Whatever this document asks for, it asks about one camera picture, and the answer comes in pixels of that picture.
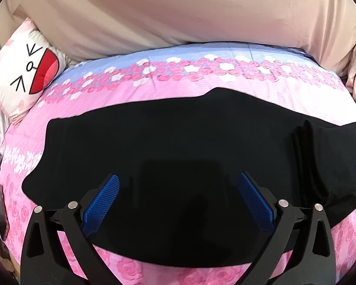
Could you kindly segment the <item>black pants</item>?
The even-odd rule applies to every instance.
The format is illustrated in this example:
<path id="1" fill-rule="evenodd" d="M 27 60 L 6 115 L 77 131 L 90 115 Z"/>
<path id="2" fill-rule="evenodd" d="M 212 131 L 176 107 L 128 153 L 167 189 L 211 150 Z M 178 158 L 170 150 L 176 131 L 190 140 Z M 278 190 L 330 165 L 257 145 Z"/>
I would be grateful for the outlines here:
<path id="1" fill-rule="evenodd" d="M 115 174 L 119 194 L 91 243 L 215 268 L 251 262 L 267 239 L 237 190 L 242 172 L 296 207 L 322 204 L 335 226 L 356 208 L 356 122 L 337 126 L 224 88 L 113 105 L 51 120 L 22 190 L 60 209 Z"/>

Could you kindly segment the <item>black smartphone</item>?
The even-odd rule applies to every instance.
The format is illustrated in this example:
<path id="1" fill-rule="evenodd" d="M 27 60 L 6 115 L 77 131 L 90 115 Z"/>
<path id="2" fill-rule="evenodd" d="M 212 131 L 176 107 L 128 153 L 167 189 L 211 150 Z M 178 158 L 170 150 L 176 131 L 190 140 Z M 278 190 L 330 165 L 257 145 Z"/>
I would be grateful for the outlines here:
<path id="1" fill-rule="evenodd" d="M 1 237 L 1 240 L 5 241 L 7 239 L 9 229 L 10 229 L 10 226 L 9 226 L 9 220 L 7 217 L 7 210 L 5 207 L 4 189 L 3 189 L 3 186 L 0 185 L 0 237 Z"/>

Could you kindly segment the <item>pink floral bed sheet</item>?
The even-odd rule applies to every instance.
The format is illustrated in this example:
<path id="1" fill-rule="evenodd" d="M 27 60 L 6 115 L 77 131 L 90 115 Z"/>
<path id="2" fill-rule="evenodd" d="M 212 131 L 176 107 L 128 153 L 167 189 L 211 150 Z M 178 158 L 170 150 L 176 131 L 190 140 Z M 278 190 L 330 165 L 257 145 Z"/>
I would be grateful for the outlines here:
<path id="1" fill-rule="evenodd" d="M 21 123 L 5 134 L 0 185 L 10 226 L 5 245 L 14 265 L 20 263 L 27 223 L 36 206 L 22 192 L 22 182 L 42 156 L 51 119 L 132 101 L 199 96 L 216 87 L 336 125 L 356 122 L 356 103 L 340 78 L 296 50 L 213 43 L 81 62 L 64 71 Z M 356 210 L 332 229 L 332 235 L 339 281 L 356 261 Z M 124 284 L 234 284 L 249 266 L 164 268 L 95 248 Z"/>

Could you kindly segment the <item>white cartoon face pillow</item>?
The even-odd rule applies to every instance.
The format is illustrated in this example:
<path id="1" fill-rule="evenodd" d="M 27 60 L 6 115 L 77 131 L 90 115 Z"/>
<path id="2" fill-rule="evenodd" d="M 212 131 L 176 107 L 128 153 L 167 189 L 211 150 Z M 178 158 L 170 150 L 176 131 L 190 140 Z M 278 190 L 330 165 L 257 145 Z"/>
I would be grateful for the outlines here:
<path id="1" fill-rule="evenodd" d="M 68 63 L 30 18 L 16 29 L 0 50 L 0 109 L 12 124 L 24 118 Z"/>

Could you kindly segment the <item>beige quilt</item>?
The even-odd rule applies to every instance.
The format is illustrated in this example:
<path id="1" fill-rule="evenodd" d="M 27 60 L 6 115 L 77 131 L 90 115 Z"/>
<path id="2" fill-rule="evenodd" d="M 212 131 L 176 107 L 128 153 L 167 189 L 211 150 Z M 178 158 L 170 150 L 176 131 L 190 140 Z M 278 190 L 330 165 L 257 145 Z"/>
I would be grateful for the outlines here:
<path id="1" fill-rule="evenodd" d="M 299 48 L 340 74 L 356 45 L 353 0 L 3 0 L 0 42 L 26 18 L 75 61 L 237 41 Z"/>

